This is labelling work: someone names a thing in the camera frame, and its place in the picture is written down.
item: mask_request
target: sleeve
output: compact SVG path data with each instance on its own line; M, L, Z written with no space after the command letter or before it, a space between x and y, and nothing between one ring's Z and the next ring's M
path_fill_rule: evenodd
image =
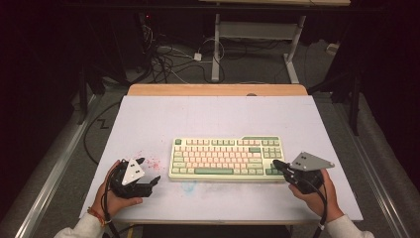
M77 222L74 229L64 228L54 238L101 238L105 229L101 227L98 218L85 213Z
M361 231L348 215L333 220L326 225L327 232L333 238L373 238L369 231Z

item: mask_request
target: keyboard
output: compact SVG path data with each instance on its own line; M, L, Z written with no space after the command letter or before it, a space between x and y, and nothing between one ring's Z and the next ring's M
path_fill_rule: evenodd
M284 181L272 164L284 161L276 136L176 138L172 142L169 177L178 180Z

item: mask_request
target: black cable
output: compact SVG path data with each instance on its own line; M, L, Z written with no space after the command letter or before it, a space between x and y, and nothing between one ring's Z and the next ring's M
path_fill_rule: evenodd
M316 229L316 231L313 235L313 238L318 238L319 235L321 234L321 232L324 230L324 224L325 224L325 221L327 220L327 212L328 212L327 189L326 189L325 185L323 184L324 185L324 191L325 191L325 196L324 196L322 194L322 192L317 187L315 187L310 181L308 181L304 178L301 178L300 181L304 181L305 183L310 185L314 189L314 191L319 195L322 202L324 203L324 212L322 214L321 220L319 221L318 228Z
M126 231L130 230L131 228L135 228L135 227L138 227L138 226L143 226L143 224L134 224L134 225L128 226L128 227L126 227L126 228L124 228L124 229L120 230L118 233L121 235L121 234L123 234L124 232L126 232Z
M114 168L111 173L109 174L106 182L105 182L105 191L104 194L102 195L102 199L101 200L101 205L102 205L102 210L104 211L105 214L105 222L108 223L109 228L111 229L112 234L114 234L114 236L116 238L120 238L120 234L117 231L117 228L115 228L114 223L111 220L111 215L108 212L108 191L109 191L109 184L111 183L111 179L114 176L114 173L117 171L118 167L120 167L120 165L118 165L116 168Z
M87 129L86 129L86 132L84 133L84 136L83 136L83 147L84 147L84 150L86 151L86 154L87 154L87 156L89 157L89 159L97 166L99 163L98 162L96 162L94 159L93 159L93 157L92 157L92 155L90 154L90 152L89 152L89 150L87 149L87 144L86 144L86 137L87 137L87 133L89 132L89 130L90 130L90 128L92 127L92 125L99 119L99 117L100 116L102 116L105 112L107 112L109 109L111 109L112 107L114 107L115 105L119 105L119 104L121 104L121 101L120 102L115 102L115 103L113 103L113 104L111 104L111 105L109 105L107 108L105 108L105 110L103 110L98 116L96 116L93 120L92 120L92 122L87 126Z

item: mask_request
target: bracelet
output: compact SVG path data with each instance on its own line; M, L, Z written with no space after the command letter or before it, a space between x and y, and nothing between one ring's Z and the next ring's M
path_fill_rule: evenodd
M99 213L97 211L95 211L94 209L92 209L92 207L89 206L89 208L87 209L87 213L91 214L92 216L98 218L99 222L101 223L101 227L106 226L108 223L111 222L111 220L106 221L104 220L104 218L99 215Z

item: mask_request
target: human hand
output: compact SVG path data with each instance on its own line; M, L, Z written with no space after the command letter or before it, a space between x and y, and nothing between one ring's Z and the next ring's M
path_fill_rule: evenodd
M343 211L340 209L337 202L336 189L333 182L330 179L330 175L327 170L321 170L322 177L324 179L324 184L319 188L320 192L327 198L327 220L326 222L333 221L344 215ZM303 194L297 189L293 184L289 185L290 190L293 192L293 195L306 202L309 209L311 209L315 214L322 216L324 213L324 202L318 193L312 192L309 194Z
M108 177L111 175L111 172L120 163L121 163L120 161L117 161L108 171L108 174L106 175L104 182L102 182L102 184L98 188L98 191L96 192L95 200L91 206L91 208L95 210L97 213L99 213L99 215L101 215L104 219L105 219L105 212L102 207L104 207L103 195L105 194L106 182L108 180ZM114 192L111 189L108 188L107 207L108 207L108 213L110 214L111 217L115 216L121 209L125 207L140 204L142 202L143 200L141 197L132 197L129 199L118 197L117 195L114 194Z

